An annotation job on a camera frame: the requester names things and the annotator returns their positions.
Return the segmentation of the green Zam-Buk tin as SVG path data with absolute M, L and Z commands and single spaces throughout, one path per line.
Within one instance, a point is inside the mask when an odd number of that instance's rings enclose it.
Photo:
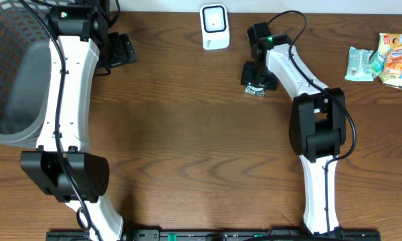
M 253 87 L 251 85 L 247 85 L 245 87 L 245 92 L 248 93 L 248 94 L 252 94 L 252 95 L 255 95 L 255 96 L 261 96 L 261 97 L 264 97 L 265 93 L 266 93 L 264 88 L 256 88 L 256 87 Z

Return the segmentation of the teal wet wipe packet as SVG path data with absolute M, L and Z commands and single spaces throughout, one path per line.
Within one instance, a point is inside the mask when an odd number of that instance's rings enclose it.
M 350 47 L 348 51 L 348 64 L 344 79 L 354 82 L 371 82 L 373 74 L 369 64 L 373 50 L 356 49 Z

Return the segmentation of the green Kleenex tissue pack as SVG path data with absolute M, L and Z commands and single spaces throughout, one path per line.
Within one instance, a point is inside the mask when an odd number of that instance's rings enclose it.
M 371 67 L 371 74 L 373 78 L 379 76 L 383 71 L 385 64 L 385 56 L 380 52 L 375 52 L 369 59 L 369 65 Z

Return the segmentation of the orange tissue pack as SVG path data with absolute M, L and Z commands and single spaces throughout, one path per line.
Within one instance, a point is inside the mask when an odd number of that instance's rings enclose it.
M 383 71 L 390 74 L 402 74 L 402 52 L 387 52 Z

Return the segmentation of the yellow snack bag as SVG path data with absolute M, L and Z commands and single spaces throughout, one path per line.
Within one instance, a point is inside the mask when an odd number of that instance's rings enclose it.
M 380 33 L 378 52 L 386 58 L 387 52 L 402 52 L 402 33 Z M 402 74 L 390 74 L 382 71 L 379 77 L 383 84 L 402 89 Z

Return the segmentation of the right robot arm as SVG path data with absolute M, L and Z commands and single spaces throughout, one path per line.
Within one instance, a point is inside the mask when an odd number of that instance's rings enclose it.
M 245 92 L 264 96 L 281 84 L 292 99 L 289 140 L 304 171 L 304 228 L 313 236 L 342 238 L 334 206 L 333 158 L 346 141 L 343 91 L 318 80 L 290 37 L 271 34 L 266 22 L 249 27 L 247 38 L 253 60 L 243 66 Z

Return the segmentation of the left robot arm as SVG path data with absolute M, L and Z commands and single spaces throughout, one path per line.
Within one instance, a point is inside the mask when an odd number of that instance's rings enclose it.
M 108 1 L 52 5 L 39 20 L 49 36 L 50 81 L 45 118 L 34 151 L 21 168 L 47 195 L 75 211 L 80 230 L 48 240 L 124 240 L 124 219 L 107 194 L 108 161 L 91 152 L 88 129 L 95 76 L 136 61 L 126 34 L 111 32 L 118 16 Z

